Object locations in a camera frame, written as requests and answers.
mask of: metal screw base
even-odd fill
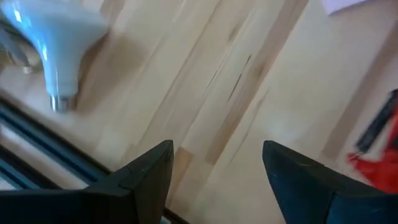
[[[70,96],[51,96],[51,109],[56,113],[66,113],[74,109],[75,98]]]

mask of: pink paper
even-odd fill
[[[332,14],[340,9],[353,6],[368,0],[322,0],[327,14]]]

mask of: light bulb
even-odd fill
[[[53,110],[70,110],[78,92],[81,58],[107,33],[108,23],[75,2],[5,0],[0,7],[38,51]]]

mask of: red fabric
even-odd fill
[[[394,149],[392,145],[398,138],[397,111],[394,115],[394,125],[387,146],[380,161],[366,161],[357,154],[348,154],[348,161],[354,165],[354,168],[364,175],[375,188],[386,193],[398,193],[398,149]]]

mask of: wooden floor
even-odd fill
[[[52,113],[42,74],[16,67],[0,75],[3,95],[112,170],[173,139],[167,206],[192,223],[283,223],[262,142],[347,172],[369,88],[389,91],[373,80],[398,71],[395,0],[332,16],[320,0],[83,3],[112,29],[81,65],[77,110]],[[84,187],[1,131],[2,144],[62,187]]]

